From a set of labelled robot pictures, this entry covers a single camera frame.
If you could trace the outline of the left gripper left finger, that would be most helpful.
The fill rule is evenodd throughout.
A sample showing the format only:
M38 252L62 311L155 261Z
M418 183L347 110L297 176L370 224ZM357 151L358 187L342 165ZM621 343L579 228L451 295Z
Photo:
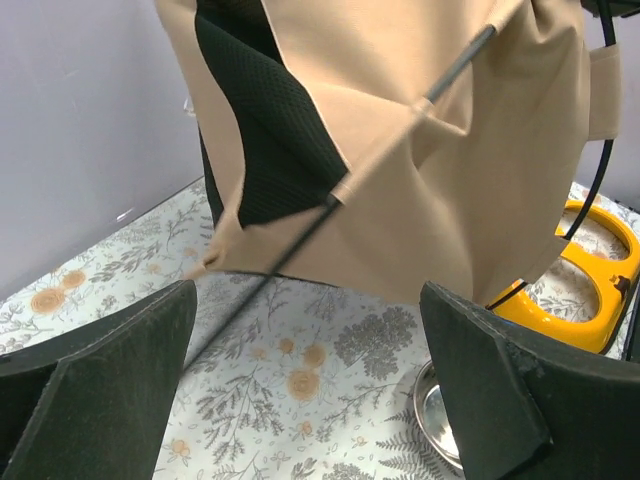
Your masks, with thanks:
M2 355L2 478L151 478L196 310L195 284L179 281Z

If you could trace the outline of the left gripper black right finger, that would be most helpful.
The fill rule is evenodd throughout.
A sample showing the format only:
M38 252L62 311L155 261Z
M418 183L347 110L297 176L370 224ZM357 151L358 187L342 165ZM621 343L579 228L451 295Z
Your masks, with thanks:
M419 306L466 478L638 478L638 364L509 323L432 282Z

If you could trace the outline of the beige fabric pet tent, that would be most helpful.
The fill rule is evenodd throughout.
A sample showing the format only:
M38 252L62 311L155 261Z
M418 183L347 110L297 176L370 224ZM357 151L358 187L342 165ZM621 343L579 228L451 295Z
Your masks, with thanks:
M280 274L414 304L533 282L585 145L618 134L617 43L579 1L159 1L214 233L197 275L264 274L486 26L496 35Z

